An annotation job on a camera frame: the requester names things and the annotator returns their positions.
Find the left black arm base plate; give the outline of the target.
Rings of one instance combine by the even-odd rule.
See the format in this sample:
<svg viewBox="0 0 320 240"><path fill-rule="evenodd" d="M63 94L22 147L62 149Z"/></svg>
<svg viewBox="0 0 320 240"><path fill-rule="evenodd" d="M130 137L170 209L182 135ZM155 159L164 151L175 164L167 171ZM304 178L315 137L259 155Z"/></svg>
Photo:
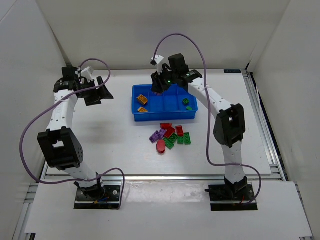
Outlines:
<svg viewBox="0 0 320 240"><path fill-rule="evenodd" d="M74 209L119 210L122 205L123 186L98 183L91 187L80 187L78 183Z"/></svg>

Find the yellow lego brick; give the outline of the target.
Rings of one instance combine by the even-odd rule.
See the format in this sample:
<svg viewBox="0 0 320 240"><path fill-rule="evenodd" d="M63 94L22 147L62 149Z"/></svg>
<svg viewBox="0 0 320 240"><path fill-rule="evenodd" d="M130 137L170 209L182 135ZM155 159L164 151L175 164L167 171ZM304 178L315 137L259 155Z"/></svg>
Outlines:
<svg viewBox="0 0 320 240"><path fill-rule="evenodd" d="M147 113L148 110L144 107L139 107L138 110L137 110L139 113Z"/></svg>
<svg viewBox="0 0 320 240"><path fill-rule="evenodd" d="M140 94L137 98L137 101L141 104L141 105L146 105L148 103L148 99L147 97L145 97L144 95Z"/></svg>

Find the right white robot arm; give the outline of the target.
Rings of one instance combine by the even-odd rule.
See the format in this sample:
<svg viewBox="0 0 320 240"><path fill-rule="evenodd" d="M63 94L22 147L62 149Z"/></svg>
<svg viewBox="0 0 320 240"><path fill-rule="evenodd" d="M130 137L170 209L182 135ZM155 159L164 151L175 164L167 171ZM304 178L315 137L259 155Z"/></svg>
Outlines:
<svg viewBox="0 0 320 240"><path fill-rule="evenodd" d="M156 72L151 75L154 93L162 94L173 84L186 90L200 101L214 118L213 130L209 132L221 145L225 168L224 188L231 199L235 198L247 185L248 179L242 163L242 140L246 131L244 108L241 104L232 104L221 97L205 83L205 79L197 70L190 70L182 54L169 57L155 55L151 64Z"/></svg>

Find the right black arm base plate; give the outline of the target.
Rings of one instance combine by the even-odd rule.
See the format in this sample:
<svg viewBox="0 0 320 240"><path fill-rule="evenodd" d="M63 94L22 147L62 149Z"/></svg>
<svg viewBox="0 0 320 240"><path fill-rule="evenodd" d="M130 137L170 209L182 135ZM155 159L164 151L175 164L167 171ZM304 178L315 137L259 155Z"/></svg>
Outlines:
<svg viewBox="0 0 320 240"><path fill-rule="evenodd" d="M258 210L251 184L248 184L236 194L233 194L226 185L222 184L209 185L204 191L209 194L210 210L212 212Z"/></svg>

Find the red half-round lego brick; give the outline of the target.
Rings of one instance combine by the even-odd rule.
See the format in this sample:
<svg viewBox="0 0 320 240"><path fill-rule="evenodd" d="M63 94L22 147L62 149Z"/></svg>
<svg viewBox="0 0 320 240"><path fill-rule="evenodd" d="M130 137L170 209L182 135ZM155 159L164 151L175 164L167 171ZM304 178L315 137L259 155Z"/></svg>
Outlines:
<svg viewBox="0 0 320 240"><path fill-rule="evenodd" d="M168 130L172 127L172 124L171 123L161 123L160 124L160 128L161 129L164 129L164 130Z"/></svg>

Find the purple lego brick studs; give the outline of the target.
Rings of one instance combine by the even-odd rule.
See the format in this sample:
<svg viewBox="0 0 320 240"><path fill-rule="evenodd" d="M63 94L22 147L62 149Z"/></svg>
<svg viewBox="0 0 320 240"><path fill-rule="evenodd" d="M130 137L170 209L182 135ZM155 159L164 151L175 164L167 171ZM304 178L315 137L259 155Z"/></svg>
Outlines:
<svg viewBox="0 0 320 240"><path fill-rule="evenodd" d="M161 134L160 132L157 130L155 131L149 138L150 142L153 144L155 142L157 142L158 140L161 139Z"/></svg>

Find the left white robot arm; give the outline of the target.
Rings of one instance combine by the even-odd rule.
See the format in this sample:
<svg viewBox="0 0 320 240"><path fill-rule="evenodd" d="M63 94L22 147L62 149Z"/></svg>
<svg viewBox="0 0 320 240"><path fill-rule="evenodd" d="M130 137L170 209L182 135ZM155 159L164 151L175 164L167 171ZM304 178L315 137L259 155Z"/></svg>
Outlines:
<svg viewBox="0 0 320 240"><path fill-rule="evenodd" d="M72 131L75 106L84 99L86 106L100 105L102 100L114 97L103 83L102 77L93 79L93 69L79 69L73 66L62 68L62 78L54 85L54 101L59 105L52 111L49 125L37 136L39 146L50 168L63 171L73 178L82 193L98 199L105 193L98 174L84 163L81 143Z"/></svg>

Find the red oval lego brick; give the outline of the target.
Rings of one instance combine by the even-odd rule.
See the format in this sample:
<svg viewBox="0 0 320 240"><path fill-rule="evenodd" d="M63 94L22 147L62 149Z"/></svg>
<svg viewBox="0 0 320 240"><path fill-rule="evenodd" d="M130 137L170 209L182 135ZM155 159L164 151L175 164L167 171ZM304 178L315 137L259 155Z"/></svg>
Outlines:
<svg viewBox="0 0 320 240"><path fill-rule="evenodd" d="M163 139L160 139L156 143L156 150L159 154L164 154L166 150L166 144Z"/></svg>

